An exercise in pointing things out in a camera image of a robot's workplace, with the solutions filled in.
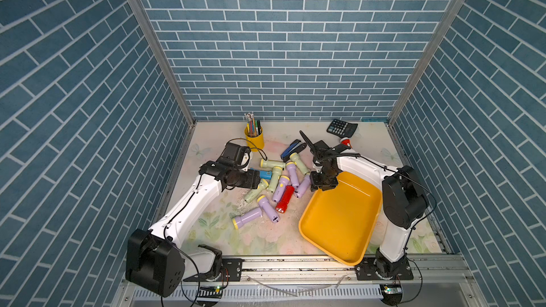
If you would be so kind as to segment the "yellow plastic storage tray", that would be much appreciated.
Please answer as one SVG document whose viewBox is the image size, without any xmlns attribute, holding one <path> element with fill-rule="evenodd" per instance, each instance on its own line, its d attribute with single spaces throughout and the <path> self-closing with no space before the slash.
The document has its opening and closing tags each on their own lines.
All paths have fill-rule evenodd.
<svg viewBox="0 0 546 307">
<path fill-rule="evenodd" d="M 299 221 L 301 236 L 336 261 L 355 266 L 368 248 L 382 206 L 372 183 L 343 172 L 338 186 L 317 190 Z"/>
</svg>

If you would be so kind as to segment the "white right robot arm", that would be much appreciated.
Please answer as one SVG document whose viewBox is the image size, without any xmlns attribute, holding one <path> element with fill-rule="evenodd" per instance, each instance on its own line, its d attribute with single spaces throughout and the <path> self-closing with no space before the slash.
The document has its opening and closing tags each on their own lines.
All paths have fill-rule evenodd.
<svg viewBox="0 0 546 307">
<path fill-rule="evenodd" d="M 387 218 L 376 252 L 383 270 L 402 264 L 412 229 L 429 206 L 426 188 L 410 166 L 381 165 L 350 146 L 308 142 L 315 171 L 310 173 L 313 196 L 299 221 L 308 242 L 349 266 L 364 258 L 375 223 Z"/>
</svg>

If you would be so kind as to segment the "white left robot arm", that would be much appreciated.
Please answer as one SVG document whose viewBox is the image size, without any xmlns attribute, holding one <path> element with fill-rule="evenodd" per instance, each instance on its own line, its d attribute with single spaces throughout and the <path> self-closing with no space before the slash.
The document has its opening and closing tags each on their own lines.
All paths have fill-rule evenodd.
<svg viewBox="0 0 546 307">
<path fill-rule="evenodd" d="M 215 279 L 222 270 L 222 252 L 200 245 L 192 254 L 183 241 L 203 211 L 226 189 L 255 189 L 258 171 L 251 170 L 248 146 L 228 142 L 215 161 L 204 163 L 190 189 L 169 212 L 146 230 L 137 229 L 127 241 L 125 278 L 163 298 L 187 279 Z"/>
</svg>

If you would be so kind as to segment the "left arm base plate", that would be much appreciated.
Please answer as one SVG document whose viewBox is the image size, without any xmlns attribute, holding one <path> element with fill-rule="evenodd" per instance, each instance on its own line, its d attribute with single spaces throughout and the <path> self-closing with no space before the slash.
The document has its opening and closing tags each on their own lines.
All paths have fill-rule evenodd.
<svg viewBox="0 0 546 307">
<path fill-rule="evenodd" d="M 222 258 L 222 260 L 215 260 L 212 264 L 212 267 L 208 270 L 199 270 L 199 275 L 194 274 L 191 277 L 184 279 L 184 282 L 197 282 L 200 279 L 203 281 L 221 281 L 222 274 L 225 274 L 229 279 L 224 279 L 224 281 L 240 281 L 241 274 L 243 271 L 243 262 L 242 258 L 237 257 L 228 257 Z"/>
</svg>

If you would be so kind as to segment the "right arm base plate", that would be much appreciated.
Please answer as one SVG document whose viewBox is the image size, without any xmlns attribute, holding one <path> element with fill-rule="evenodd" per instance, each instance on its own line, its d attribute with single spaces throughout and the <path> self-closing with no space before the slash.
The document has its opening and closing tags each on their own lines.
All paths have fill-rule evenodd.
<svg viewBox="0 0 546 307">
<path fill-rule="evenodd" d="M 396 279 L 411 281 L 414 279 L 406 256 L 397 262 L 389 262 L 384 257 L 366 255 L 359 264 L 355 265 L 354 270 L 358 281 L 395 281 Z"/>
</svg>

